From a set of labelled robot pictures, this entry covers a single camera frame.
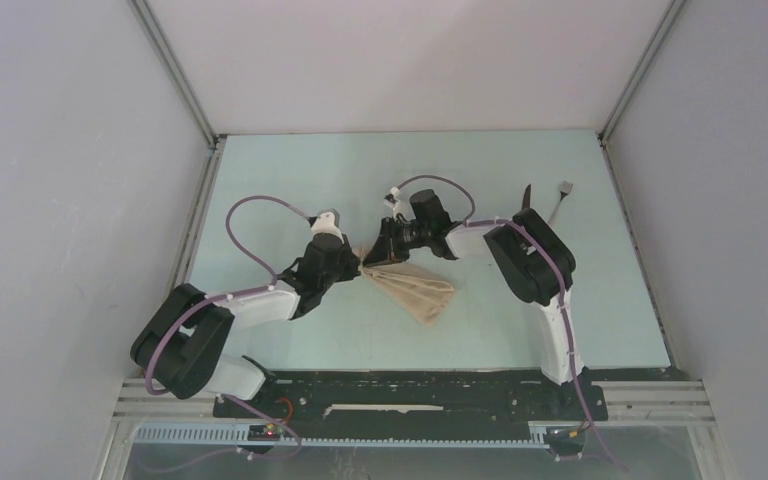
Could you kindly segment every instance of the folded cloth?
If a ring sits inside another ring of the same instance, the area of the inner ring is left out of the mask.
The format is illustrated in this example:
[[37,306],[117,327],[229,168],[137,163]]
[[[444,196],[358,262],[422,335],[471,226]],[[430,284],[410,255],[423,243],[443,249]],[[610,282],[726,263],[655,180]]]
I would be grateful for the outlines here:
[[421,325],[433,327],[455,294],[455,287],[424,268],[410,263],[364,267],[366,251],[355,252],[361,259],[360,273],[401,305]]

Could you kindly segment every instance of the gray floor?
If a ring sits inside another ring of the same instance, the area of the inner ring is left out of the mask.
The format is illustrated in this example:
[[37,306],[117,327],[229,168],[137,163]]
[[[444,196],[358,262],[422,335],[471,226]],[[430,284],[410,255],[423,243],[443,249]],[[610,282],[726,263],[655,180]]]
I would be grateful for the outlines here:
[[[614,453],[631,470],[623,474],[601,460],[555,463],[544,450],[308,448],[286,461],[248,462],[234,454],[220,455],[188,469],[153,475],[138,463],[171,467],[216,447],[135,445],[128,465],[129,480],[425,480],[425,479],[640,479],[698,480],[690,440],[684,429],[603,429]],[[587,451],[598,453],[594,438]]]

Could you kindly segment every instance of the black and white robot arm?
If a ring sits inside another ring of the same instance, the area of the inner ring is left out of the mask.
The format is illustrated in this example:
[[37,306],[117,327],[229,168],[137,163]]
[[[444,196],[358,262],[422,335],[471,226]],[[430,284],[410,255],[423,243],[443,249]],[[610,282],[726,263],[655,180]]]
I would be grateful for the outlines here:
[[[334,210],[310,219],[313,238],[304,255],[281,272],[274,285],[244,295],[211,297],[190,284],[174,288],[131,347],[131,358],[178,398],[198,392],[249,400],[269,381],[270,373],[254,360],[226,346],[235,332],[273,321],[290,321],[319,306],[334,283],[358,276],[360,260],[339,229]],[[158,353],[161,340],[184,312],[215,298],[176,329]]]
[[[560,285],[551,267],[512,226],[492,220],[470,224],[453,222],[430,189],[410,197],[414,219],[407,220],[408,209],[399,200],[399,194],[398,188],[393,188],[385,198],[385,205],[393,210],[393,215],[381,220],[378,239],[365,257],[364,265],[403,262],[410,258],[410,250],[421,247],[429,247],[434,255],[448,260],[492,254],[514,295],[525,303],[537,304],[542,312],[541,371],[558,385],[572,381],[570,352],[573,349],[569,347],[561,308],[566,308],[569,316],[575,258],[540,215],[525,208],[514,215],[511,222],[523,227],[560,270],[566,284],[564,307],[560,306]],[[574,355],[575,375],[579,375],[583,362],[577,351]]]

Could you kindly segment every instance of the light blue tabletop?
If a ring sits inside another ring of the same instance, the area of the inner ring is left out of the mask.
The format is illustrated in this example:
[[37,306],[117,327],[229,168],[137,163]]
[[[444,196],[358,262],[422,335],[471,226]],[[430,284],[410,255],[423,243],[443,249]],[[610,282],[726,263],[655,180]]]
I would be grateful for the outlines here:
[[[555,230],[576,257],[573,324],[591,368],[662,367],[666,348],[596,136],[590,131],[375,133],[229,137],[219,166],[190,282],[210,291],[263,285],[269,278],[225,233],[229,207],[254,194],[282,198],[308,213],[336,208],[352,246],[371,246],[382,199],[410,176],[431,173],[469,190],[475,219],[510,217],[532,187],[532,206],[548,219],[558,186],[574,183]],[[469,204],[454,188],[433,188],[452,219]],[[275,204],[237,210],[240,241],[276,271],[301,256],[308,225]],[[436,326],[418,324],[368,280],[335,285],[320,305],[292,322],[245,330],[229,343],[265,367],[338,370],[537,368],[534,306],[508,290],[492,257],[446,261],[430,251],[411,262],[452,282],[455,298]]]

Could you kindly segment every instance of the brown fabric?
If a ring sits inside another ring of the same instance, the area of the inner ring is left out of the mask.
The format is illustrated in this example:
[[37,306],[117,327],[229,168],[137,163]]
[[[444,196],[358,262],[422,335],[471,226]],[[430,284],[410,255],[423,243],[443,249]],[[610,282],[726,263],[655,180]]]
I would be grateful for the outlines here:
[[[361,260],[366,256],[363,249],[357,253]],[[360,273],[427,327],[434,326],[455,294],[451,283],[410,263],[361,265]]]

